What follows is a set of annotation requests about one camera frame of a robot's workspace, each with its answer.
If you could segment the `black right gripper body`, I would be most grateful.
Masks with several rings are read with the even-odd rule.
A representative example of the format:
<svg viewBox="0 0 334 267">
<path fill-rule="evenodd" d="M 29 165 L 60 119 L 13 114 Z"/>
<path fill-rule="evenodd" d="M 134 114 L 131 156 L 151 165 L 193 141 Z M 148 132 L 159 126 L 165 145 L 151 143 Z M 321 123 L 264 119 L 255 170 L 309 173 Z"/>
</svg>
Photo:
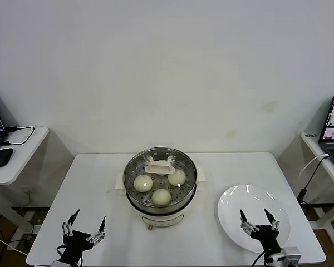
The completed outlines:
<svg viewBox="0 0 334 267">
<path fill-rule="evenodd" d="M 280 253 L 281 247 L 277 241 L 279 231 L 270 225 L 257 225 L 259 230 L 252 231 L 251 238 L 261 243 L 266 253 Z"/>
</svg>

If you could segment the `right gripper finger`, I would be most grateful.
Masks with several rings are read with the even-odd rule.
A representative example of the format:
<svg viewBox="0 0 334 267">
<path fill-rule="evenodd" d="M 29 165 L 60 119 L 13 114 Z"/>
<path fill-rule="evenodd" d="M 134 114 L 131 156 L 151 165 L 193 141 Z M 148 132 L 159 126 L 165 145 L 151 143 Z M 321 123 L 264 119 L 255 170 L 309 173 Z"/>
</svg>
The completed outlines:
<svg viewBox="0 0 334 267">
<path fill-rule="evenodd" d="M 275 217 L 267 209 L 264 209 L 264 212 L 270 223 L 270 225 L 266 226 L 266 229 L 271 232 L 279 232 L 280 221 L 276 220 Z"/>
<path fill-rule="evenodd" d="M 249 222 L 243 212 L 243 210 L 240 210 L 240 220 L 241 220 L 241 228 L 243 231 L 251 236 L 253 233 L 256 233 L 259 231 L 259 228 L 253 225 L 251 222 Z"/>
</svg>

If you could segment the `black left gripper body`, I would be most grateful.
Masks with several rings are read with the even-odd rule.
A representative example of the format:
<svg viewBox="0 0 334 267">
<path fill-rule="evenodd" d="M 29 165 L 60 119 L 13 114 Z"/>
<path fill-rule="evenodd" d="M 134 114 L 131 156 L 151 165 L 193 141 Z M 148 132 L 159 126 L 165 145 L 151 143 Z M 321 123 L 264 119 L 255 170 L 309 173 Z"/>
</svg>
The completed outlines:
<svg viewBox="0 0 334 267">
<path fill-rule="evenodd" d="M 72 236 L 63 237 L 63 244 L 65 245 L 65 250 L 61 256 L 63 263 L 78 263 L 82 258 L 82 253 L 91 249 L 91 243 L 87 240 L 91 234 L 76 230 L 73 230 L 72 233 Z"/>
</svg>

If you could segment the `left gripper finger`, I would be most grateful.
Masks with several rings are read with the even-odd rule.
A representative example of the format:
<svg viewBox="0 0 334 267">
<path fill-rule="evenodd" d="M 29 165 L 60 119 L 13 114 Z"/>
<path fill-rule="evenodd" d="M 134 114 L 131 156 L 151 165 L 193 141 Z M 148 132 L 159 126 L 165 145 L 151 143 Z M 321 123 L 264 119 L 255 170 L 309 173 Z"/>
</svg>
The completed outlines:
<svg viewBox="0 0 334 267">
<path fill-rule="evenodd" d="M 92 245 L 97 245 L 100 241 L 102 241 L 105 238 L 105 220 L 106 217 L 104 216 L 98 231 L 87 237 L 86 241 L 88 241 Z"/>
<path fill-rule="evenodd" d="M 71 215 L 67 222 L 63 222 L 62 224 L 63 236 L 73 236 L 72 225 L 75 222 L 79 212 L 80 209 L 78 209 L 73 215 Z"/>
</svg>

